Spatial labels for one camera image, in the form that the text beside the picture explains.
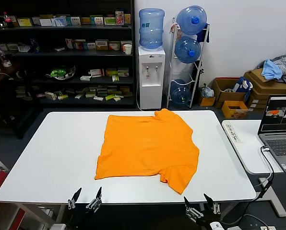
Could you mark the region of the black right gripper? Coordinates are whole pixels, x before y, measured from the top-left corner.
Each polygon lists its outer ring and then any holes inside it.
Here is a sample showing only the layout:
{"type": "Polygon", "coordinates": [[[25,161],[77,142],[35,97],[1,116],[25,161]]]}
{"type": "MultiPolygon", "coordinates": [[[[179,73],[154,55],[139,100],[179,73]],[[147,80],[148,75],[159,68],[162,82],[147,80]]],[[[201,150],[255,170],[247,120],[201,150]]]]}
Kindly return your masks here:
{"type": "Polygon", "coordinates": [[[207,194],[203,194],[206,201],[207,206],[210,210],[204,210],[202,212],[196,210],[191,207],[189,201],[186,197],[184,197],[185,207],[186,207],[186,215],[189,219],[196,219],[196,224],[201,227],[210,227],[212,222],[217,222],[217,214],[220,214],[220,205],[215,202],[211,197],[207,194]]]}

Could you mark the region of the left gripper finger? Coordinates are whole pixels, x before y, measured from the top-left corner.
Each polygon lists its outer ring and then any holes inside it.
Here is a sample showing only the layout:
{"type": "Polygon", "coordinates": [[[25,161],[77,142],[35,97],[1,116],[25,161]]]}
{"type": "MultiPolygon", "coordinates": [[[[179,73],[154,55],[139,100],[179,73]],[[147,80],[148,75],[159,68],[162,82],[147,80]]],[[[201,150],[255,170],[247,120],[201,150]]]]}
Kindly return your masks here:
{"type": "Polygon", "coordinates": [[[79,198],[82,188],[80,187],[72,196],[71,199],[68,199],[68,209],[75,209],[75,204],[79,198]]]}
{"type": "Polygon", "coordinates": [[[95,199],[93,199],[87,206],[86,209],[89,211],[97,212],[102,204],[102,187],[99,188],[95,199]]]}

